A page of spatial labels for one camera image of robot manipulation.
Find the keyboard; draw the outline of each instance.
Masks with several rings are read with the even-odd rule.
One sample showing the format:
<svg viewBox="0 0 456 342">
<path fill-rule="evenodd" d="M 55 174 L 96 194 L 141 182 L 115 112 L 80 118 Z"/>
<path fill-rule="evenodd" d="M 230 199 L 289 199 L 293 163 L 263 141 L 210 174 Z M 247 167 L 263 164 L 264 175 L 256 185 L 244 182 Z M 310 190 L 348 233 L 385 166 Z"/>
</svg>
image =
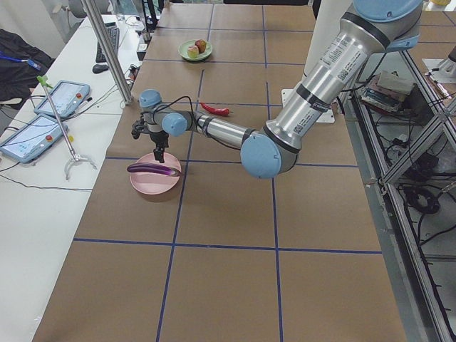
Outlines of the keyboard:
<svg viewBox="0 0 456 342">
<path fill-rule="evenodd" d="M 111 42 L 111 46 L 114 49 L 114 52 L 117 53 L 119 49 L 119 35 L 120 30 L 117 26 L 114 27 L 107 27 L 106 30 L 108 31 L 109 41 Z M 97 45 L 97 56 L 95 57 L 96 63 L 106 62 L 106 57 L 103 55 L 101 51 L 100 43 Z"/>
</svg>

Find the green plate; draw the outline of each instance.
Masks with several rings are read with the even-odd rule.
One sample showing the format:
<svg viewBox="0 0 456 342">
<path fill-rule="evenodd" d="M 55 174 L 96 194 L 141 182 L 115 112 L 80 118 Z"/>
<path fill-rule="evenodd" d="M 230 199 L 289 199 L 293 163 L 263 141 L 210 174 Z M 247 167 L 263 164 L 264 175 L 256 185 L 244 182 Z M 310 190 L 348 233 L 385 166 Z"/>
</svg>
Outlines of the green plate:
<svg viewBox="0 0 456 342">
<path fill-rule="evenodd" d="M 206 51 L 200 53 L 196 58 L 190 58 L 187 54 L 187 49 L 189 48 L 189 46 L 194 45 L 195 41 L 197 41 L 197 39 L 192 39 L 191 41 L 186 41 L 180 44 L 178 51 L 183 59 L 186 59 L 187 61 L 191 62 L 198 62 L 210 56 L 210 54 L 212 53 L 212 44 L 209 41 L 206 41 Z"/>
</svg>

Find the red chili pepper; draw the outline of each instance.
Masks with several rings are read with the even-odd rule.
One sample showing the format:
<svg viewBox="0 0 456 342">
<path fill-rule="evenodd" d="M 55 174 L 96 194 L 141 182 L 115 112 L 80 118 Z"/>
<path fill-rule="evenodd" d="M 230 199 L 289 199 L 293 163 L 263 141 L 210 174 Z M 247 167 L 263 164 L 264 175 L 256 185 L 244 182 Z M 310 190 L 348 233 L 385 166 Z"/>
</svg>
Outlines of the red chili pepper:
<svg viewBox="0 0 456 342">
<path fill-rule="evenodd" d="M 228 116 L 228 114 L 229 114 L 228 108 L 214 108 L 203 102 L 200 102 L 199 104 L 211 114 L 220 115 L 220 116 Z"/>
</svg>

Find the black jacket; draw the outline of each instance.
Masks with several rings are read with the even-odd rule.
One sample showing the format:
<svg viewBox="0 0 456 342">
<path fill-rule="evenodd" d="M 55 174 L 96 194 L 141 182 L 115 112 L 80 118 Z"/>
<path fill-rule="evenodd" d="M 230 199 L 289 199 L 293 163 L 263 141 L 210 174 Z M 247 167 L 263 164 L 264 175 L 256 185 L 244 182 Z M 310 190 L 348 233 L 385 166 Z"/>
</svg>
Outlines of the black jacket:
<svg viewBox="0 0 456 342">
<path fill-rule="evenodd" d="M 0 29 L 0 51 L 8 57 L 32 59 L 41 66 L 41 70 L 38 71 L 27 63 L 0 59 L 0 100 L 29 97 L 29 88 L 35 88 L 38 84 L 36 76 L 44 75 L 53 59 L 39 48 L 28 45 L 17 34 L 2 29 Z"/>
</svg>

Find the white desk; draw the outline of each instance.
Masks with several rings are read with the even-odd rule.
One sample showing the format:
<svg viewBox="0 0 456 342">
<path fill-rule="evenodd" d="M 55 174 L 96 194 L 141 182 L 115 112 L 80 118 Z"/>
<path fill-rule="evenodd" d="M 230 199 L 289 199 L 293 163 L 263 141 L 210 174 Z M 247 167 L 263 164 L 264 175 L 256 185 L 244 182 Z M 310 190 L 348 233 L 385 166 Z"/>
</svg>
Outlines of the white desk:
<svg viewBox="0 0 456 342">
<path fill-rule="evenodd" d="M 115 17 L 104 19 L 114 21 Z M 118 58 L 126 71 L 130 64 L 140 65 L 136 56 L 139 39 L 134 28 L 125 22 L 119 27 Z M 115 83 L 109 72 L 92 73 L 96 44 L 90 22 L 85 19 L 47 73 L 48 82 L 55 84 L 63 79 L 87 83 L 92 88 L 90 96 L 94 101 L 99 99 Z M 34 95 L 41 94 L 43 90 L 39 86 Z M 69 134 L 75 138 L 76 152 L 91 155 L 97 170 L 88 163 L 74 166 L 70 180 L 66 181 L 63 167 L 70 154 L 65 142 L 60 140 L 33 165 L 17 165 L 1 174 L 40 187 L 91 189 L 122 107 L 122 98 L 116 91 L 100 105 L 66 122 Z M 33 116 L 29 101 L 16 119 L 28 122 Z M 11 125 L 23 124 L 13 120 Z M 0 141 L 11 134 L 6 131 Z M 3 156 L 0 170 L 14 163 Z M 0 341 L 27 342 L 39 325 L 90 191 L 29 189 L 1 178 L 0 193 Z"/>
</svg>

